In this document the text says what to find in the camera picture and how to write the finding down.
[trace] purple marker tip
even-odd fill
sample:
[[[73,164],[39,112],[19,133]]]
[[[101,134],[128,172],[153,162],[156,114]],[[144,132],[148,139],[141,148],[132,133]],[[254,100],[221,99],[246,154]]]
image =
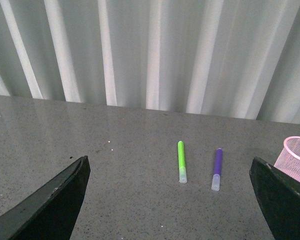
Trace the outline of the purple marker tip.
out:
[[[212,186],[211,189],[214,191],[219,191],[220,189],[220,175],[221,175],[221,167],[222,167],[222,149],[218,148],[215,154],[215,163],[214,163],[214,171],[212,178]]]

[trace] curtain fold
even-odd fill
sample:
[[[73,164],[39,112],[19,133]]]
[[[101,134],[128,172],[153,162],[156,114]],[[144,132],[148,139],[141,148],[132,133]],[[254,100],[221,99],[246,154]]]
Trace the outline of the curtain fold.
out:
[[[300,0],[0,0],[0,95],[300,124]]]

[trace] pink mesh pen holder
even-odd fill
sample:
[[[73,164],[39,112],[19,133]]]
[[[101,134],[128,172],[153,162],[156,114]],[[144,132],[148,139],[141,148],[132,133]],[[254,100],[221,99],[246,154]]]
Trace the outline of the pink mesh pen holder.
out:
[[[300,136],[286,138],[283,146],[274,166],[300,182]]]

